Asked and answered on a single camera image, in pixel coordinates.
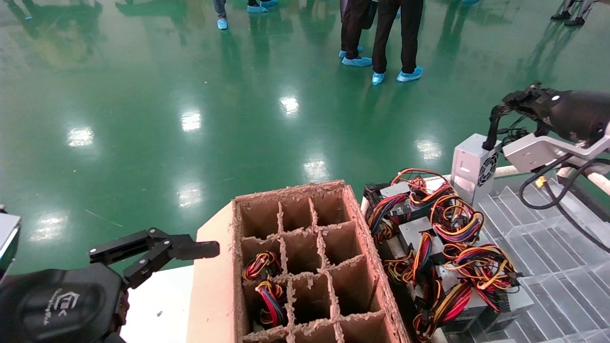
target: cardboard compartment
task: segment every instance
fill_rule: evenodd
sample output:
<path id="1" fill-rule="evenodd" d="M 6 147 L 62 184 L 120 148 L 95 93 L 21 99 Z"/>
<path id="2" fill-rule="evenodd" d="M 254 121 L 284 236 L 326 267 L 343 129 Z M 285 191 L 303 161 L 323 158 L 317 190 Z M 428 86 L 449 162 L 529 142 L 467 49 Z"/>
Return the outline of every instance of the cardboard compartment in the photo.
<path id="1" fill-rule="evenodd" d="M 345 343 L 394 343 L 390 339 L 383 312 L 341 321 Z"/>
<path id="2" fill-rule="evenodd" d="M 266 307 L 265 302 L 263 301 L 262 297 L 260 296 L 260 294 L 258 292 L 256 292 L 256 286 L 258 286 L 258 284 L 259 283 L 257 281 L 249 281 L 249 282 L 244 282 L 242 284 L 243 296 L 246 301 L 246 309 L 248 310 L 246 318 L 247 318 L 247 322 L 248 322 L 247 324 L 249 325 L 249 330 L 247 333 L 260 332 L 260 331 L 266 330 L 259 322 L 260 310 L 267 309 L 267 307 Z M 284 290 L 284 298 L 285 298 L 285 293 L 287 292 L 287 282 L 281 281 L 281 282 L 278 282 L 277 284 L 282 286 L 282 288 Z M 284 303 L 281 305 L 284 310 L 284 315 L 286 315 L 286 311 L 285 311 L 286 302 L 284 301 Z M 285 324 L 281 325 L 281 326 L 284 327 L 287 324 L 288 324 L 288 319 L 286 319 Z"/>
<path id="3" fill-rule="evenodd" d="M 295 310 L 295 324 L 330 318 L 331 299 L 326 275 L 319 274 L 294 280 L 292 287 L 295 292 L 295 302 L 292 304 Z"/>
<path id="4" fill-rule="evenodd" d="M 261 201 L 260 203 L 240 203 L 237 207 L 238 218 L 241 217 L 242 237 L 265 239 L 278 233 L 279 203 Z"/>
<path id="5" fill-rule="evenodd" d="M 279 239 L 268 239 L 262 241 L 253 237 L 242 238 L 242 270 L 256 257 L 258 253 L 263 251 L 274 252 L 278 257 L 279 262 L 281 259 L 279 247 Z"/>
<path id="6" fill-rule="evenodd" d="M 331 270 L 331 276 L 342 316 L 381 309 L 376 297 L 377 282 L 371 279 L 364 256 L 354 263 Z"/>
<path id="7" fill-rule="evenodd" d="M 312 214 L 309 207 L 309 198 L 298 201 L 282 201 L 282 224 L 284 231 L 306 229 L 312 225 Z"/>
<path id="8" fill-rule="evenodd" d="M 286 258 L 288 272 L 297 275 L 303 272 L 317 273 L 321 267 L 322 258 L 318 255 L 317 235 L 302 233 L 285 235 Z"/>
<path id="9" fill-rule="evenodd" d="M 335 338 L 334 324 L 327 323 L 315 323 L 302 328 L 301 331 L 295 334 L 295 343 L 337 343 Z"/>
<path id="10" fill-rule="evenodd" d="M 313 197 L 314 210 L 318 214 L 318 226 L 349 222 L 341 192 L 326 193 Z"/>
<path id="11" fill-rule="evenodd" d="M 351 222 L 337 229 L 322 231 L 326 244 L 326 257 L 331 264 L 339 265 L 341 262 L 362 254 L 360 245 L 356 241 L 356 224 Z"/>

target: black wire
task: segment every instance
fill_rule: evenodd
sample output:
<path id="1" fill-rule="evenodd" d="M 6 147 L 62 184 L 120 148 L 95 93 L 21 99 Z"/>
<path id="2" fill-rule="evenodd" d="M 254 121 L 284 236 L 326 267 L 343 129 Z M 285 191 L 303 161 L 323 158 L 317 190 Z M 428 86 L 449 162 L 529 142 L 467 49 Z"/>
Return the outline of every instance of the black wire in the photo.
<path id="1" fill-rule="evenodd" d="M 578 178 L 578 175 L 582 174 L 585 170 L 587 170 L 587 168 L 591 167 L 593 164 L 596 164 L 596 163 L 610 165 L 610 160 L 609 159 L 595 158 L 595 159 L 589 160 L 585 164 L 583 164 L 582 166 L 580 166 L 580 167 L 578 167 L 576 169 L 576 173 L 574 173 L 572 176 L 570 176 L 570 178 L 568 179 L 567 183 L 563 185 L 564 188 L 561 190 L 559 195 L 556 195 L 556 196 L 554 195 L 554 197 L 552 198 L 552 201 L 549 202 L 548 204 L 545 204 L 545 205 L 534 205 L 534 204 L 529 203 L 527 200 L 525 200 L 525 198 L 523 197 L 523 193 L 524 193 L 525 188 L 527 186 L 529 186 L 532 182 L 536 181 L 538 178 L 540 178 L 544 174 L 548 173 L 551 169 L 557 167 L 560 164 L 563 164 L 564 162 L 566 162 L 571 157 L 573 157 L 572 154 L 565 154 L 561 158 L 557 159 L 555 162 L 553 162 L 553 163 L 547 165 L 546 167 L 540 169 L 536 174 L 534 174 L 532 177 L 527 179 L 521 185 L 521 187 L 519 187 L 518 197 L 521 200 L 521 202 L 525 206 L 527 206 L 527 207 L 529 207 L 531 209 L 549 209 L 549 208 L 552 208 L 553 206 L 557 206 L 559 204 L 559 202 L 567 194 L 567 192 L 570 190 L 570 188 L 574 184 L 574 182 L 576 182 L 576 179 Z"/>
<path id="2" fill-rule="evenodd" d="M 549 196 L 551 197 L 551 199 L 553 201 L 557 200 L 557 198 L 555 197 L 555 194 L 553 194 L 553 190 L 551 190 L 551 186 L 548 185 L 547 182 L 544 183 L 544 189 L 547 190 Z M 600 249 L 602 249 L 603 251 L 610 253 L 610 248 L 608 248 L 604 243 L 601 243 L 599 240 L 597 240 L 595 237 L 591 236 L 591 234 L 589 234 L 587 231 L 585 231 L 577 222 L 576 220 L 574 220 L 574 218 L 572 218 L 568 212 L 565 211 L 564 207 L 561 206 L 561 204 L 559 203 L 559 201 L 557 201 L 557 209 L 560 211 L 560 213 L 568 220 L 568 222 L 570 222 L 570 224 L 572 224 L 572 226 L 574 226 L 576 228 L 576 230 L 578 230 L 578 232 L 580 232 L 581 234 L 583 234 L 589 241 L 591 241 L 591 243 L 595 244 L 596 246 L 598 246 Z"/>
<path id="3" fill-rule="evenodd" d="M 549 208 L 552 208 L 553 206 L 557 205 L 561 201 L 561 199 L 563 199 L 563 197 L 566 195 L 566 193 L 567 193 L 568 189 L 570 188 L 570 186 L 574 183 L 574 181 L 576 181 L 576 176 L 578 176 L 578 173 L 575 173 L 576 176 L 572 175 L 570 177 L 567 185 L 564 186 L 564 189 L 557 196 L 557 199 L 556 200 L 552 200 L 548 204 L 545 204 L 545 205 L 534 205 L 534 204 L 531 204 L 527 200 L 525 200 L 525 198 L 523 197 L 523 193 L 525 191 L 525 188 L 527 186 L 529 186 L 532 182 L 538 180 L 541 176 L 543 176 L 544 174 L 550 172 L 552 169 L 554 169 L 558 165 L 562 164 L 563 162 L 567 161 L 572 156 L 573 156 L 572 154 L 565 154 L 565 155 L 563 155 L 562 157 L 557 159 L 555 162 L 553 162 L 553 163 L 543 167 L 536 174 L 532 175 L 532 177 L 530 177 L 529 179 L 525 180 L 525 182 L 521 185 L 521 187 L 519 187 L 519 192 L 518 192 L 518 197 L 521 200 L 521 202 L 525 206 L 527 206 L 527 207 L 529 207 L 531 209 L 549 209 Z"/>

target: robotic arm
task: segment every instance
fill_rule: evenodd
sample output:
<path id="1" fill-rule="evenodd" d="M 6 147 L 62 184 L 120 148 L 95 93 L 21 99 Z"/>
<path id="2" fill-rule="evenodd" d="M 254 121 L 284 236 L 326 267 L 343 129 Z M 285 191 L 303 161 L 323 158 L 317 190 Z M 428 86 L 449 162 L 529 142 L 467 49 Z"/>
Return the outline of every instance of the robotic arm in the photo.
<path id="1" fill-rule="evenodd" d="M 16 252 L 19 217 L 0 214 L 0 267 Z M 145 253 L 123 272 L 108 266 Z M 213 258 L 218 242 L 150 228 L 89 251 L 90 265 L 6 275 L 0 270 L 0 338 L 11 343 L 125 343 L 119 337 L 129 309 L 127 290 L 137 288 L 172 259 Z"/>
<path id="2" fill-rule="evenodd" d="M 540 82 L 508 94 L 492 110 L 485 150 L 493 149 L 499 133 L 506 133 L 498 125 L 512 111 L 537 123 L 536 132 L 521 129 L 518 139 L 503 147 L 504 156 L 519 172 L 536 171 L 558 160 L 602 175 L 610 172 L 610 166 L 595 160 L 610 152 L 610 94 L 558 91 L 541 88 Z M 568 142 L 548 137 L 551 131 Z"/>

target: green epoxy floor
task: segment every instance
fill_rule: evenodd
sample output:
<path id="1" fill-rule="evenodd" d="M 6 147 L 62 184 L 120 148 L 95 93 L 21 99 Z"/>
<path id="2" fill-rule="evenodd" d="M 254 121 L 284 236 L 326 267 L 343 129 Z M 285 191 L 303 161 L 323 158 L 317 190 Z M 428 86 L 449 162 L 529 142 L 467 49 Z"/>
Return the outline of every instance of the green epoxy floor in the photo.
<path id="1" fill-rule="evenodd" d="M 396 25 L 375 88 L 371 69 L 339 63 L 338 0 L 264 15 L 229 0 L 226 32 L 211 0 L 38 0 L 30 20 L 0 2 L 0 203 L 23 216 L 12 272 L 82 267 L 150 226 L 194 234 L 244 193 L 448 173 L 505 94 L 536 79 L 610 91 L 610 7 L 548 26 L 560 1 L 427 0 L 423 78 L 394 81 Z"/>

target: yellow connector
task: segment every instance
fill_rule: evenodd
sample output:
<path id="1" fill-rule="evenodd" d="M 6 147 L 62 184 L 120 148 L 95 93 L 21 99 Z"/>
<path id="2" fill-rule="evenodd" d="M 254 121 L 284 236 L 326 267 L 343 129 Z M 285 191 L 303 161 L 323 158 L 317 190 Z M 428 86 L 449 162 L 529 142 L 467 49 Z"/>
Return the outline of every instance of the yellow connector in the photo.
<path id="1" fill-rule="evenodd" d="M 542 188 L 542 186 L 544 186 L 545 183 L 547 183 L 547 178 L 545 178 L 543 175 L 536 180 L 536 187 Z"/>

